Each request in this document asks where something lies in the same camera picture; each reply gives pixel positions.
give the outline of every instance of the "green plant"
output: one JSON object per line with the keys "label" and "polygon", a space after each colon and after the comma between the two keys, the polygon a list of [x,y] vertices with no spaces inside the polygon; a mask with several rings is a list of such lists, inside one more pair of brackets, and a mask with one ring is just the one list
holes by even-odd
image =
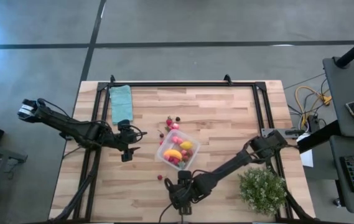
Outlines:
{"label": "green plant", "polygon": [[250,209],[263,215],[275,215],[286,199],[285,180],[267,169],[249,168],[239,175],[240,197]]}

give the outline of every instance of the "teal towel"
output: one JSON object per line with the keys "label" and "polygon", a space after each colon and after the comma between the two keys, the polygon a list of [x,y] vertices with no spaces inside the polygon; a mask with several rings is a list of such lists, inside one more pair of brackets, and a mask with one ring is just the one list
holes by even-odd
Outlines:
{"label": "teal towel", "polygon": [[110,100],[113,124],[117,124],[124,119],[133,120],[133,99],[130,86],[110,88]]}

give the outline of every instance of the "clear plastic container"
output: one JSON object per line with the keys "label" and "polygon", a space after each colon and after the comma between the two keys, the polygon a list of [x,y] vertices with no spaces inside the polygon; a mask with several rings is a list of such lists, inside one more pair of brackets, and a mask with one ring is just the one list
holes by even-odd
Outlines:
{"label": "clear plastic container", "polygon": [[[183,141],[190,141],[192,143],[192,147],[190,150],[192,150],[192,155],[189,157],[188,161],[185,163],[185,167],[181,168],[178,165],[175,165],[174,163],[169,162],[168,160],[164,159],[164,153],[169,150],[169,149],[175,149],[179,152],[182,152],[182,148],[179,146],[178,143],[173,142],[173,138],[178,137],[182,139]],[[191,165],[192,161],[195,159],[197,152],[200,149],[200,143],[196,141],[194,138],[190,137],[189,135],[183,133],[182,131],[179,130],[171,130],[169,134],[165,137],[163,140],[163,144],[159,147],[157,150],[157,157],[165,162],[166,164],[176,168],[177,170],[187,170],[189,166]]]}

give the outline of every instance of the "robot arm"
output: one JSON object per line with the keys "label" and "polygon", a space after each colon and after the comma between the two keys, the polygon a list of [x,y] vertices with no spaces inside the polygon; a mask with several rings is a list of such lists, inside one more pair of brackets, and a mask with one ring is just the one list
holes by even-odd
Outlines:
{"label": "robot arm", "polygon": [[[248,153],[247,148],[251,146],[254,152]],[[178,184],[174,185],[169,179],[165,179],[165,187],[169,191],[169,198],[175,209],[179,210],[181,215],[191,215],[192,208],[190,203],[198,203],[205,197],[209,196],[217,186],[218,181],[222,180],[233,171],[239,169],[242,166],[246,166],[249,163],[262,164],[282,148],[287,146],[286,140],[281,136],[278,131],[273,131],[264,138],[262,136],[250,139],[243,149],[236,154],[236,156],[230,159],[228,162],[221,165],[219,168],[212,172],[206,172],[204,170],[195,170],[193,174],[190,171],[179,171]],[[196,171],[204,172],[194,176]],[[287,192],[286,199],[301,219],[312,219],[294,200],[293,196]]]}
{"label": "robot arm", "polygon": [[19,119],[29,123],[44,123],[60,131],[61,137],[71,136],[76,142],[84,148],[96,149],[100,146],[112,147],[123,152],[121,160],[123,162],[133,159],[134,150],[138,147],[129,149],[128,144],[133,144],[142,139],[147,134],[137,127],[130,125],[128,120],[118,123],[119,134],[114,134],[111,127],[105,121],[78,121],[51,110],[44,99],[24,100],[22,107],[18,111]]}

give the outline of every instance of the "wooden tabletop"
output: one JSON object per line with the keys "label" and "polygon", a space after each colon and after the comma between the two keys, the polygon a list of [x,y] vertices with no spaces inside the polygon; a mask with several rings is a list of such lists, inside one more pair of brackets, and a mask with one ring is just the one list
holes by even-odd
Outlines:
{"label": "wooden tabletop", "polygon": [[[73,117],[91,120],[98,82],[82,82]],[[266,81],[268,97],[276,128],[291,128],[289,110],[281,81]],[[177,181],[177,171],[156,158],[159,148],[158,129],[164,131],[168,116],[181,118],[180,130],[201,142],[202,146],[190,170],[213,170],[231,159],[243,144],[259,134],[253,91],[249,87],[132,87],[133,125],[147,131],[141,147],[129,162],[121,162],[117,149],[104,147],[96,181],[92,222],[157,222],[170,204],[168,191],[159,174]],[[102,94],[98,117],[101,116]],[[263,118],[267,126],[265,109]],[[107,122],[111,124],[111,109]],[[76,142],[66,145],[65,153],[75,149]],[[56,217],[77,191],[84,150],[66,157],[60,168],[50,218]],[[287,186],[301,207],[315,216],[297,149],[281,151]],[[239,198],[238,175],[242,167],[219,181],[212,194],[192,206],[193,214],[184,216],[188,222],[264,222],[274,217],[255,214]],[[85,211],[83,198],[82,214]],[[168,209],[163,222],[180,221],[178,211]]]}

